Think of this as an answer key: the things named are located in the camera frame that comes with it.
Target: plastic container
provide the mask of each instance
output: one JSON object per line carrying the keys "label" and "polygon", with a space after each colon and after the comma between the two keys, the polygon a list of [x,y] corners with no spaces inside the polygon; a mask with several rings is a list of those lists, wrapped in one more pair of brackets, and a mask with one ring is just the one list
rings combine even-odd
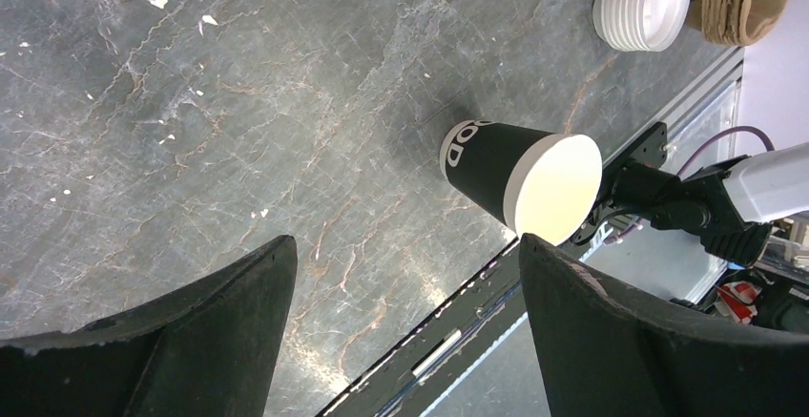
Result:
{"label": "plastic container", "polygon": [[598,36],[624,52],[660,52],[683,27],[690,0],[595,0]]}

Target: gray marble table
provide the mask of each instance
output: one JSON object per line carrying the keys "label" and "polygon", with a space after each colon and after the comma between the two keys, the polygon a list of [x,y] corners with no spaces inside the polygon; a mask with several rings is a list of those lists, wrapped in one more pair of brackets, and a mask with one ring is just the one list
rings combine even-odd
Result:
{"label": "gray marble table", "polygon": [[267,413],[310,415],[504,244],[457,121],[621,145],[720,53],[592,0],[0,0],[0,337],[73,330],[298,240]]}

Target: white paint chip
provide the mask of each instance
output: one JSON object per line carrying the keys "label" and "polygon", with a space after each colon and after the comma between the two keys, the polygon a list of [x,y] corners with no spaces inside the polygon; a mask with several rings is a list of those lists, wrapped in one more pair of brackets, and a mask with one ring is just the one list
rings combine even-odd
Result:
{"label": "white paint chip", "polygon": [[158,7],[159,9],[163,10],[166,8],[166,4],[169,3],[169,0],[148,0],[150,4]]}

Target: white wall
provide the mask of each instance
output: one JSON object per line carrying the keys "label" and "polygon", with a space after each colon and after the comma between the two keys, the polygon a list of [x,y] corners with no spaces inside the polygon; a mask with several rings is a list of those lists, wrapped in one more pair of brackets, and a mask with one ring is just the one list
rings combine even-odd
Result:
{"label": "white wall", "polygon": [[[790,0],[776,27],[744,54],[739,124],[761,128],[785,148],[809,141],[809,0]],[[736,154],[761,152],[740,135]]]}

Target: black paper cup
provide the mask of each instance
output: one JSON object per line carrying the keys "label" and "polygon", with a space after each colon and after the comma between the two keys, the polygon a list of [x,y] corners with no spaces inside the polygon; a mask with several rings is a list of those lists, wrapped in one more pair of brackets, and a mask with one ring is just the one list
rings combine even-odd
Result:
{"label": "black paper cup", "polygon": [[601,152],[587,136],[464,121],[441,145],[449,183],[519,236],[559,245],[587,218],[601,184]]}

